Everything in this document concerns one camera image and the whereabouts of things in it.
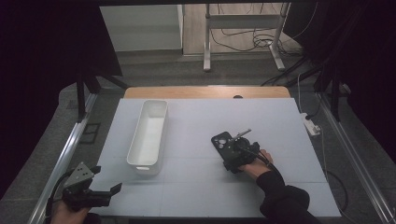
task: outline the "power strip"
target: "power strip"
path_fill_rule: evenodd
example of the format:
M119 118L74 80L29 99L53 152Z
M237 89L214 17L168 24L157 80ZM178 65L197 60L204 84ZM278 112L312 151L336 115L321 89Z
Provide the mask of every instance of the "power strip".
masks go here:
M310 119L306 119L307 114L301 113L301 119L305 125L306 130L308 131L309 135L316 136L320 135L320 128L318 125L315 125L314 122Z

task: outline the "human hand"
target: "human hand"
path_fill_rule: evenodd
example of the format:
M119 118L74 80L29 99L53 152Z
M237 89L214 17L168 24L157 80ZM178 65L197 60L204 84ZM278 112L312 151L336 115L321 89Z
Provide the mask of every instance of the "human hand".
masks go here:
M261 149L260 152L268 159L269 162L274 163L271 154L269 154L264 149ZM257 179L260 175L265 172L271 171L264 162L259 159L254 160L251 164L246 164L238 167L238 169L245 171L248 175L250 175L254 180Z
M90 210L91 208L81 208L75 212L61 201L52 215L51 224L82 224Z

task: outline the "wooden floor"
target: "wooden floor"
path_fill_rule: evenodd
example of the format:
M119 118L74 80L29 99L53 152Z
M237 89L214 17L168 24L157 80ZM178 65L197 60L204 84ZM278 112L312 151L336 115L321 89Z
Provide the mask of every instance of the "wooden floor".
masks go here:
M255 4L211 4L210 14L279 14L282 8L282 3L255 3ZM183 31L183 53L189 54L202 54L204 53L205 43L205 5L185 5L184 16L184 31ZM235 34L239 32L250 31L240 35L225 35ZM260 35L261 39L269 38L274 35L275 30L256 31L252 32L251 29L230 29L230 30L212 30L215 40L223 45L230 46L231 48L223 47L215 43L212 35L210 36L210 48L212 53L220 52L238 52L247 49L249 51L269 51L267 47L254 48L253 35ZM287 35L282 33L280 40L286 51L299 51L300 45L290 39Z

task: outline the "white plastic bin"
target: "white plastic bin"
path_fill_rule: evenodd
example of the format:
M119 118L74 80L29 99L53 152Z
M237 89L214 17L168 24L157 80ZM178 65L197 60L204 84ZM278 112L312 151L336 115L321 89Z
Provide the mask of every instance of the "white plastic bin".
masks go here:
M156 175L161 171L167 108L166 101L147 100L143 103L126 159L140 175Z

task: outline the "white desk leg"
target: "white desk leg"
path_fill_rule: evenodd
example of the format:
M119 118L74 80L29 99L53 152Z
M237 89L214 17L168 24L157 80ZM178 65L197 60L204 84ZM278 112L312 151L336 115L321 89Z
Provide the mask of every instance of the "white desk leg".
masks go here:
M210 71L210 42L209 42L209 32L210 32L210 13L209 4L206 4L206 15L205 15L205 49L204 49L204 71Z
M277 67L278 71L285 71L285 65L283 64L282 59L280 59L277 43L279 42L279 37L280 37L280 34L283 29L283 24L285 23L286 15L287 15L288 9L289 9L289 4L290 3L285 3L285 5L282 7L282 11L280 12L278 26L276 28L276 32L275 32L275 36L274 36L274 41L271 43L271 45L269 47L271 54L273 55L273 58L275 60L276 67Z

